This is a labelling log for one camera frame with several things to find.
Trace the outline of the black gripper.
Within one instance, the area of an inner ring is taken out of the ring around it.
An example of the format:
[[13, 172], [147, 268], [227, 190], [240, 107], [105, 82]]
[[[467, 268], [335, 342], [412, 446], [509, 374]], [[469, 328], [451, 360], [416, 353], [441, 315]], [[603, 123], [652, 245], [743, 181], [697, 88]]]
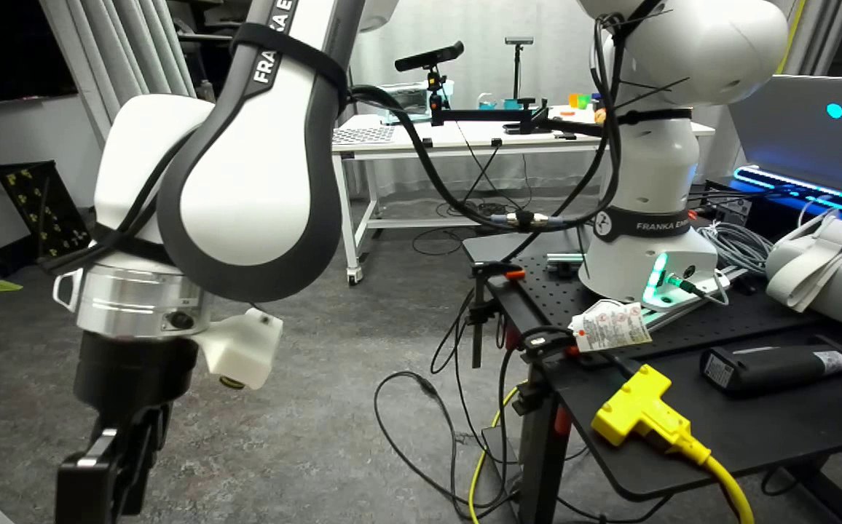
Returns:
[[186, 393], [196, 354], [186, 338], [83, 335], [72, 390], [96, 422], [88, 447], [59, 462], [56, 524], [116, 524], [144, 510], [173, 401]]

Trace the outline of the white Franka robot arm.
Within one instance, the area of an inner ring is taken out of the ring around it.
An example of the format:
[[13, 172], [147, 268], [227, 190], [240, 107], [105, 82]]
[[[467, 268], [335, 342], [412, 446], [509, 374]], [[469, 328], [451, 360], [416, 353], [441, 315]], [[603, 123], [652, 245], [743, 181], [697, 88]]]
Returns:
[[[772, 0], [581, 0], [601, 25], [601, 206], [575, 217], [581, 278], [603, 299], [661, 309], [713, 290], [718, 249], [689, 220], [700, 104], [754, 94], [786, 47]], [[77, 393], [96, 412], [56, 479], [56, 524], [121, 524], [144, 504], [169, 411], [192, 370], [259, 386], [279, 322], [346, 246], [338, 156], [434, 156], [450, 107], [412, 117], [357, 83], [359, 32], [397, 0], [255, 0], [220, 98], [141, 94], [110, 123], [96, 177], [96, 236], [59, 259], [54, 296], [72, 310]]]

